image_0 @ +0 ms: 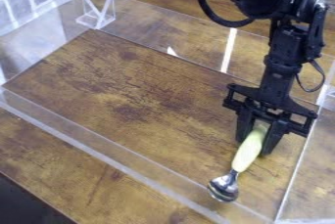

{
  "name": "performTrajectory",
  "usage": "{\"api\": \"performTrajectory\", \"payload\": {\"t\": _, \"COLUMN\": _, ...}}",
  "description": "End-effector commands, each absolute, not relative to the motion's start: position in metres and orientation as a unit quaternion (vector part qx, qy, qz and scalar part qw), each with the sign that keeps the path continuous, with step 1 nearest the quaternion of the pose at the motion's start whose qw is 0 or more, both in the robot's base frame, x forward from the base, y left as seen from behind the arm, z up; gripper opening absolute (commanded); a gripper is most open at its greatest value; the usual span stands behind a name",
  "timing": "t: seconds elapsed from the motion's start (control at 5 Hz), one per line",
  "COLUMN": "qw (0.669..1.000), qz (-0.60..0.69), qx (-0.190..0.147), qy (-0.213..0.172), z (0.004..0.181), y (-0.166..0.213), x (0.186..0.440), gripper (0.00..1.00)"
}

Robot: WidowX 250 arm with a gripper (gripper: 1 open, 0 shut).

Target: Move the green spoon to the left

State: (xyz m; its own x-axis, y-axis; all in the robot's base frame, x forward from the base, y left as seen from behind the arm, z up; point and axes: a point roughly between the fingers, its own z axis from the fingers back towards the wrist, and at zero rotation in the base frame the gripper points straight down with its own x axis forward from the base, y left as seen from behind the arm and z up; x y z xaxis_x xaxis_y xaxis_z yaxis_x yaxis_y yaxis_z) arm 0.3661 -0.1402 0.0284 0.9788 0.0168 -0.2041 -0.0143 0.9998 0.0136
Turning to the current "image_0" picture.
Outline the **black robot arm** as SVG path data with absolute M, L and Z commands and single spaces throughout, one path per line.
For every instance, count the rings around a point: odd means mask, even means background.
M 302 83 L 303 64 L 320 57 L 326 0 L 197 0 L 207 16 L 219 24 L 241 27 L 270 20 L 270 52 L 260 86 L 228 85 L 224 107 L 239 116 L 236 140 L 243 142 L 259 120 L 270 124 L 260 153 L 272 153 L 284 135 L 306 137 L 318 114 L 299 105 L 290 93 Z

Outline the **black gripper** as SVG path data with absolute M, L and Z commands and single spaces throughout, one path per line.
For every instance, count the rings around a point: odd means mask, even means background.
M 312 122 L 318 118 L 316 112 L 298 104 L 290 96 L 279 101 L 275 96 L 268 98 L 259 95 L 260 89 L 231 83 L 227 86 L 229 92 L 223 106 L 237 114 L 236 140 L 243 143 L 252 132 L 256 119 L 271 123 L 263 141 L 260 154 L 267 156 L 272 153 L 283 136 L 290 132 L 306 137 Z

